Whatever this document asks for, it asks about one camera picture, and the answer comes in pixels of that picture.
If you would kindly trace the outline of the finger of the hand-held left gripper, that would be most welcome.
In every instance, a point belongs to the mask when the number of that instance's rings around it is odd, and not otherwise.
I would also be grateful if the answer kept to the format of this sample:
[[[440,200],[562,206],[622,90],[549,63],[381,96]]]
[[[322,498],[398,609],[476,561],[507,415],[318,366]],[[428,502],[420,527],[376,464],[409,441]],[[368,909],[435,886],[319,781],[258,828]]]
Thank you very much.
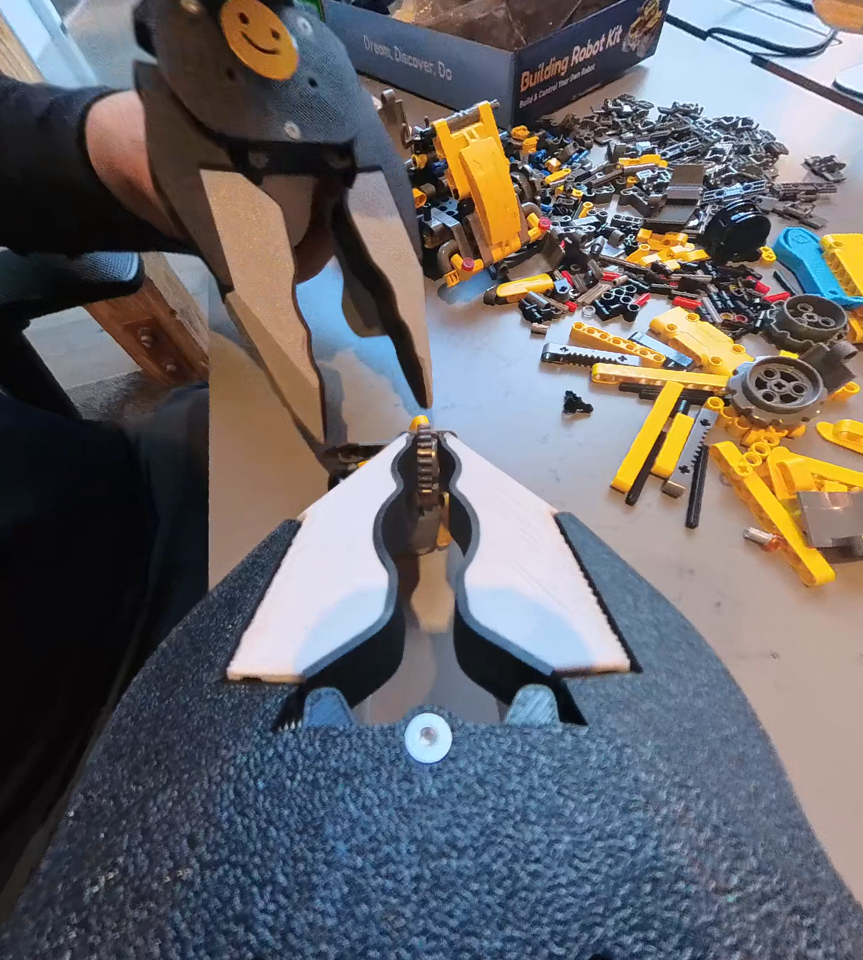
[[[202,170],[200,178],[230,273],[226,310],[250,341],[296,425],[311,441],[323,444],[323,384],[295,297],[286,213],[241,173]]]
[[[357,173],[333,210],[331,231],[346,323],[359,337],[389,339],[415,402],[431,408],[425,277],[383,172]]]

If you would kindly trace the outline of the yellow grey brick gear assembly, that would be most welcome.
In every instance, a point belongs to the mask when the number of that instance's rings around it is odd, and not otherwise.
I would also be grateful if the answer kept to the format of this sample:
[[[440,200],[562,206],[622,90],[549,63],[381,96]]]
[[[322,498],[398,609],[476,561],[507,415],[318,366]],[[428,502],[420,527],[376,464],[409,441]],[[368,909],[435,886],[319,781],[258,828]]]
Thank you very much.
[[[409,434],[408,470],[402,473],[405,542],[409,552],[424,556],[445,550],[452,542],[450,496],[441,485],[439,436],[428,417],[415,416]]]

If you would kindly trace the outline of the light grey desk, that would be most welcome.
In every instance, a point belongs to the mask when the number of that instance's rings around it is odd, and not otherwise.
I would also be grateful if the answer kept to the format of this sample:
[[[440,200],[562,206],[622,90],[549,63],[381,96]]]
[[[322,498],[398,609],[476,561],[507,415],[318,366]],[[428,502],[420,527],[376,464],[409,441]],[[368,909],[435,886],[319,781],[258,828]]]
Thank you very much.
[[[361,726],[340,690],[209,693],[216,825],[174,949],[212,958],[863,958],[863,907],[693,625],[559,519],[632,657],[497,725]],[[231,651],[297,531],[209,597]]]

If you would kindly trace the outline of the wooden table leg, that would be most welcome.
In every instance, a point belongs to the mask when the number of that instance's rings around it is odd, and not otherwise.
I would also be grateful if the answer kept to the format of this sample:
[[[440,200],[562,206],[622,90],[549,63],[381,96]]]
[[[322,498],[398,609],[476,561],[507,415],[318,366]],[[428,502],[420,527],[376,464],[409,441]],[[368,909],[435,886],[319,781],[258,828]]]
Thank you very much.
[[[95,81],[52,2],[0,2],[0,73],[73,86]],[[176,385],[207,378],[206,313],[163,254],[139,262],[136,292],[84,309],[151,379]]]

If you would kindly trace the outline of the partly built yellow toy vehicle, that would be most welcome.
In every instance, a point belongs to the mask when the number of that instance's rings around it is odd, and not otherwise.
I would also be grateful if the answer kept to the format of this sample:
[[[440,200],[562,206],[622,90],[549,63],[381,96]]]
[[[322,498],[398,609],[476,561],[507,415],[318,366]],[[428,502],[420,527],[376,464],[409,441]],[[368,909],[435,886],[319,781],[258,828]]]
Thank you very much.
[[[425,273],[455,287],[541,241],[551,222],[524,203],[497,121],[485,100],[424,126],[407,126],[412,187]]]

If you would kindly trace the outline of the long yellow brick beam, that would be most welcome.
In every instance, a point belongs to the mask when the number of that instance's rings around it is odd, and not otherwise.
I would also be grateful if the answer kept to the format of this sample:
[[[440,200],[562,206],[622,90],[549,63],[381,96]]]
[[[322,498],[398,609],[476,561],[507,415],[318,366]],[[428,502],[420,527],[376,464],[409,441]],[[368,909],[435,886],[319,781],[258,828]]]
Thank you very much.
[[[662,388],[666,384],[677,383],[683,391],[722,394],[726,391],[729,377],[688,370],[597,363],[592,366],[591,382],[598,385],[631,384],[648,388]]]
[[[761,444],[741,450],[731,440],[710,446],[710,459],[747,506],[758,528],[777,540],[776,551],[810,588],[831,584],[836,573],[822,553],[806,541],[793,515],[763,478],[762,467],[773,452]]]
[[[627,495],[640,477],[649,476],[657,456],[654,452],[655,444],[659,442],[663,428],[674,412],[683,389],[683,385],[678,382],[668,382],[662,387],[610,482],[612,490]]]

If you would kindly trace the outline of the black office chair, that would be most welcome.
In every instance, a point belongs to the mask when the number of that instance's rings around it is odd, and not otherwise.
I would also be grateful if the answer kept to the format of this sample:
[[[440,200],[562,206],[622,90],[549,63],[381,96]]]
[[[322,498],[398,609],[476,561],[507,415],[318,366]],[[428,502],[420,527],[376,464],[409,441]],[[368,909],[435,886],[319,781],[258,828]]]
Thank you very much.
[[[26,330],[41,317],[133,295],[145,279],[142,258],[133,252],[67,257],[0,250],[0,390],[41,410],[80,419]]]

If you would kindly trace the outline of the pile of small mixed bricks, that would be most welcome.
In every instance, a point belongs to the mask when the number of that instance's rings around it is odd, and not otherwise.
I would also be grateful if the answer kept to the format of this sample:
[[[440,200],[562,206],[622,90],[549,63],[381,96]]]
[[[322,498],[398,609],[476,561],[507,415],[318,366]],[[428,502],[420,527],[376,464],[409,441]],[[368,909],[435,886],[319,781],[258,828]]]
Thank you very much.
[[[760,333],[795,288],[773,245],[757,262],[716,263],[701,246],[709,218],[735,200],[816,231],[823,198],[846,182],[834,153],[802,160],[804,177],[781,177],[789,148],[750,116],[707,115],[696,102],[659,106],[631,94],[582,114],[501,128],[511,177],[562,234],[564,268],[594,260],[629,275],[633,289],[666,298],[735,341]]]

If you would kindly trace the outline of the yellow brick beam with holes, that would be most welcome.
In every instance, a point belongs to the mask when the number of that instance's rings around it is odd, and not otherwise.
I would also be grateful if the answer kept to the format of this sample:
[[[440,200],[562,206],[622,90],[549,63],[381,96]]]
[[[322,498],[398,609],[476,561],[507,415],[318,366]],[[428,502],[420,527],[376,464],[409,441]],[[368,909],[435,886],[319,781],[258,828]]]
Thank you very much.
[[[663,353],[648,346],[580,320],[571,325],[569,342],[599,352],[635,357],[640,366],[649,369],[661,369],[667,360]]]

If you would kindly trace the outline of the dark blue kit box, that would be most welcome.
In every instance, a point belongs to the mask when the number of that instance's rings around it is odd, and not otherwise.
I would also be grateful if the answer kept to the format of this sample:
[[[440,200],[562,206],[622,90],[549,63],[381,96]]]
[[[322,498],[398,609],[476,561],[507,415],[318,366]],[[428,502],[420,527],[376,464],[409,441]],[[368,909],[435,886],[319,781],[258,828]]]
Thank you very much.
[[[512,126],[654,54],[668,1],[325,2],[355,69],[441,106],[497,101]]]

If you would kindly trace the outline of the person's legs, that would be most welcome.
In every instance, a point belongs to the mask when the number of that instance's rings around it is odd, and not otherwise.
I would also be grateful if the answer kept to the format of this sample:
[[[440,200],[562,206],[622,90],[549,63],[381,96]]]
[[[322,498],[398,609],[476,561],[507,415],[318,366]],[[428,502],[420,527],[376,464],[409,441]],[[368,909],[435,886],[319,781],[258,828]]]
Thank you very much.
[[[126,423],[0,392],[0,898],[113,702],[202,599],[209,390]]]

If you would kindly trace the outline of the grey toy wheel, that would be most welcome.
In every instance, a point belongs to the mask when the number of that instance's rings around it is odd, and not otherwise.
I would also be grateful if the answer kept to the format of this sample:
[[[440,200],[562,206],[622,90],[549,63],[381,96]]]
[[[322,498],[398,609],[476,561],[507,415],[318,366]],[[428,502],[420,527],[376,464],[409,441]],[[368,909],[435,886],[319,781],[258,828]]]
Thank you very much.
[[[804,354],[815,345],[847,338],[846,310],[823,296],[799,294],[778,302],[761,326],[760,336],[779,351]]]
[[[762,357],[739,365],[724,395],[753,426],[792,431],[808,425],[828,399],[821,375],[797,357]]]

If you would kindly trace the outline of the grey motor block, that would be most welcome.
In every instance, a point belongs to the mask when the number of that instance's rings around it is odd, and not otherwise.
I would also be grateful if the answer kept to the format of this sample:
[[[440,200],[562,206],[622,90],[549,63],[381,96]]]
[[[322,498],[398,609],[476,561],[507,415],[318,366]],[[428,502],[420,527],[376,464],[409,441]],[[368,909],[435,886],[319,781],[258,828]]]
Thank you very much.
[[[797,502],[811,547],[863,560],[863,490],[801,491]]]

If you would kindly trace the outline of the black round tyre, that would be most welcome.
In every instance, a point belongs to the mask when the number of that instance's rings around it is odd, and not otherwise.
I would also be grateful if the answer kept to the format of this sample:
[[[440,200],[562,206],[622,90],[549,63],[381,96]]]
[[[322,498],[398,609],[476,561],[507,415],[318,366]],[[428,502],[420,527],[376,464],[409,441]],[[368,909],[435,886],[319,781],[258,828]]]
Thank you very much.
[[[715,263],[757,262],[768,245],[772,221],[756,201],[735,199],[716,210],[705,225],[702,248]]]

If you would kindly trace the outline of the blue brick separator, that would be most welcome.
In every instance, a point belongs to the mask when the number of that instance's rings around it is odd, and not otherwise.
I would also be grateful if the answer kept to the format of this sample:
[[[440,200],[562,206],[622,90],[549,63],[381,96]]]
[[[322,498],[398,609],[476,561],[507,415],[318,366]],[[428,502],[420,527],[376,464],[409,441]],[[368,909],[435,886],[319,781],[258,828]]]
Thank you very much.
[[[863,307],[863,297],[846,293],[825,262],[821,240],[808,228],[789,226],[773,242],[777,261],[791,270],[804,294],[818,296],[851,311]]]

